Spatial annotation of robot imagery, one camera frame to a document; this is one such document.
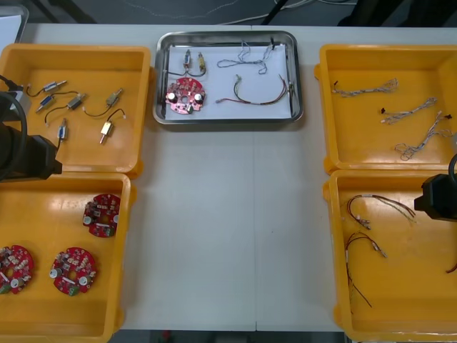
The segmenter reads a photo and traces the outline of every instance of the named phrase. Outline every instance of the red circuit board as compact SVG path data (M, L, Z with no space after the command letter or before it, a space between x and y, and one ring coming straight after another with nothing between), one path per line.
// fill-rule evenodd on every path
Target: red circuit board
M97 237L112 237L119 221L121 199L113 194L100 194L88 202L84 210L83 225Z
M191 77L181 77L166 90L165 102L171 105L172 111L192 114L193 111L200 111L205 95L200 82Z
M0 248L0 294L18 294L31 280L34 260L20 245Z
M68 248L59 252L52 264L49 276L54 286L70 297L86 293L96 277L96 264L92 255L82 248Z

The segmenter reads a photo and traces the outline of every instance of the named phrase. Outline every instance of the floor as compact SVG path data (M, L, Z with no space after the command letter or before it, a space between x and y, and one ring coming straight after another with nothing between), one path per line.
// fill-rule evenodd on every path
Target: floor
M241 19L267 14L273 0L74 0L80 8L100 24L260 24L260 19ZM325 4L309 0L307 4L280 12L271 25L336 26L348 16L356 0L345 4ZM1 0L0 4L23 4L30 11L29 22L46 23L49 20L29 0ZM58 7L43 4L61 23L74 20ZM290 0L288 5L298 0ZM384 26L397 26L405 18L409 1L405 1L387 20ZM445 26L457 27L457 14ZM121 330L110 343L157 343L163 332ZM172 332L174 343L344 343L345 337L336 332Z

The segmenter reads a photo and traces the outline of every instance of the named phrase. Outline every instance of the wire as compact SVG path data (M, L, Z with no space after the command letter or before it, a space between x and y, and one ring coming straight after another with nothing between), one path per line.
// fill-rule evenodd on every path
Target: wire
M24 109L22 108L21 104L10 94L0 91L0 98L7 100L10 104L13 104L17 110L17 116L19 121L21 122L21 138L19 140L19 148L17 152L11 159L10 164L5 168L2 172L0 172L0 182L3 181L5 177L7 177L13 170L16 168L17 164L21 161L22 156L26 150L27 144L27 118Z
M411 146L411 145L407 145L405 143L399 143L399 144L395 145L394 149L401 153L401 159L403 161L408 161L409 159L412 159L416 152L422 150L425 147L425 145L427 145L427 143L431 137L433 137L435 135L439 135L444 138L449 138L449 137L453 136L452 131L448 130L448 129L435 131L435 128L440 121L442 121L444 119L452 119L452 116L450 114L448 114L447 116L441 116L442 113L443 113L442 111L438 112L435 122L433 123L431 128L428 129L428 131L427 131L426 138L418 146Z
M112 108L112 106L108 106L108 108L107 108L105 111L101 112L100 114L90 114L90 113L87 113L87 112L86 112L86 107L83 106L83 112L84 112L85 114L87 114L88 116L91 116L92 118L95 118L95 117L98 117L98 116L103 116L103 115L106 114L107 111L109 111L111 108Z
M272 105L272 104L275 104L277 103L279 100L282 99L282 97L287 93L287 84L286 84L286 80L284 80L282 78L281 75L279 75L279 78L281 79L282 83L283 83L283 88L281 90L281 93L278 95L278 97L274 100L271 100L271 101L267 101L267 102L252 102L252 101L248 101L248 100L245 100L245 99L242 99L239 95L238 95L238 88L239 88L239 84L241 83L241 76L239 75L236 75L236 82L235 82L235 85L233 86L233 92L236 96L237 99L230 99L230 98L222 98L222 99L217 99L216 100L216 103L219 104L220 102L223 102L223 101L233 101L233 102L239 102L239 103L242 103L242 104L247 104L247 105L258 105L258 106L265 106L265 105Z
M383 92L383 93L391 93L398 88L398 80L397 79L392 79L388 80L385 84L378 88L369 88L369 89L359 89L358 91L340 91L336 89L336 84L338 81L335 81L333 84L333 93L339 93L343 98L350 98L352 96L356 96L359 94L365 94L365 93L376 93L376 92Z
M386 124L395 124L397 121L402 120L406 116L410 116L412 114L415 114L417 111L420 111L422 109L426 109L429 107L432 107L434 104L436 104L437 98L428 98L426 102L424 102L422 105L419 107L416 107L415 109L412 109L411 111L401 111L401 112L387 112L386 109L382 108L381 109L381 114L386 114L389 115L385 119L381 120L381 123L386 123Z
M124 112L123 109L117 109L116 111L114 111L113 113L111 113L108 117L108 119L106 121L109 121L113 115L115 115L117 112L121 111L122 112L122 117L125 119L126 118L126 112Z
M138 5L138 4L132 4L131 2L127 1L127 0L122 0L123 3L125 3L126 5L129 5L131 7L134 7L136 9L141 9L143 11L146 11L148 12L150 15L152 16L159 16L159 17L162 17L162 18L170 18L170 19L197 19L197 18L206 18L209 14L215 12L215 11L218 11L219 9L222 9L224 7L228 7L228 6L232 6L234 4L236 4L238 1L240 0L234 0L232 2L229 2L229 3L226 3L226 4L222 4L220 6L217 6L215 9L212 9L210 11L207 11L205 14L199 14L199 15L196 15L196 16L172 16L170 14L157 14L157 13L154 13L152 12L150 9L144 7L144 6L141 6L141 5Z
M44 123L46 126L48 126L48 115L50 115L50 113L56 111L57 109L68 109L68 107L67 106L55 107L51 111L48 111L48 113L46 113L46 116L44 116Z
M357 234L360 234L362 235L362 237L354 237L356 236ZM345 251L346 251L346 272L347 272L347 275L348 275L348 281L349 283L351 284L351 286L362 296L363 300L365 300L365 302L368 304L369 307L373 307L371 305L371 303L369 302L369 300L363 295L363 293L361 292L361 290L354 284L354 280L351 276L351 272L349 271L349 246L351 245L351 243L354 243L355 241L359 240L359 239L367 239L371 242L371 245L373 245L373 248L379 252L379 254L382 255L382 257L384 258L387 258L387 254L384 252L384 250L382 250L380 248L380 246L378 245L378 243L376 243L376 241L372 238L370 238L369 235L367 234L364 234L363 232L354 232L351 236L349 236L348 238L348 241L345 245Z
M414 220L414 217L416 216L416 213L410 207L407 207L405 204L402 204L402 203L397 202L395 200L383 197L381 195L359 194L359 195L356 195L356 196L354 196L354 197L352 197L352 198L350 198L348 200L348 203L346 205L346 209L347 209L349 215L356 222L358 222L362 227L364 227L365 229L371 230L370 221L367 220L367 219L361 219L360 216L357 216L357 217L354 216L354 214L352 212L352 208L351 208L353 201L358 199L358 198L374 198L374 199L378 200L379 202L382 202L383 204L389 205L390 207L394 208L395 210L400 212L405 218L407 218L407 220L409 220L410 222L413 222L413 223L416 222ZM404 209L404 210L406 210L406 213L403 212L401 209L399 209L397 206L402 208L402 209Z
M219 68L229 68L230 66L237 66L239 64L255 64L259 65L261 68L258 70L260 75L266 74L268 68L266 66L266 60L270 57L271 52L273 51L273 44L269 44L266 47L265 52L263 53L262 59L256 61L246 61L245 58L251 54L251 47L245 42L241 42L241 52L238 54L238 61L234 59L222 59L217 62Z
M456 162L457 162L457 154L454 155L451 162L449 162L448 174L449 179L451 179L452 185L457 187L457 177L456 177Z

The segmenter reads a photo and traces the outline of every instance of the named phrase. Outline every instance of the green component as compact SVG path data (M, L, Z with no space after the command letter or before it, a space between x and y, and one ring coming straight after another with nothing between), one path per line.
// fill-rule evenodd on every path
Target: green component
M11 291L11 285L10 284L4 284L2 287L0 287L0 294L6 294Z
M78 293L79 293L79 287L75 286L75 287L70 288L69 296L73 297L73 296L77 295Z

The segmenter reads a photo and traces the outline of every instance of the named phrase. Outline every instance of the gray wire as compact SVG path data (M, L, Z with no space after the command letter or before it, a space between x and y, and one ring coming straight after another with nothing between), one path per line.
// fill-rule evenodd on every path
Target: gray wire
M442 121L444 119L452 118L452 116L450 114L447 116L441 116L442 113L443 113L442 111L438 112L435 122L433 123L431 128L428 129L428 131L427 131L426 138L418 146L411 146L411 145L407 145L405 143L400 143L400 144L395 145L395 150L401 153L401 159L403 161L408 161L409 159L412 159L414 154L416 152L422 150L425 147L425 145L427 145L430 138L435 135L442 136L445 138L452 137L453 133L451 130L444 129L444 130L435 131L435 128L440 121Z
M219 68L229 68L230 66L238 66L239 64L254 64L260 66L258 73L260 75L266 74L268 67L266 66L266 60L270 57L273 51L273 45L269 44L263 53L262 59L256 61L246 61L245 58L251 54L251 47L245 42L241 42L241 52L238 54L238 61L234 59L222 59L217 62Z

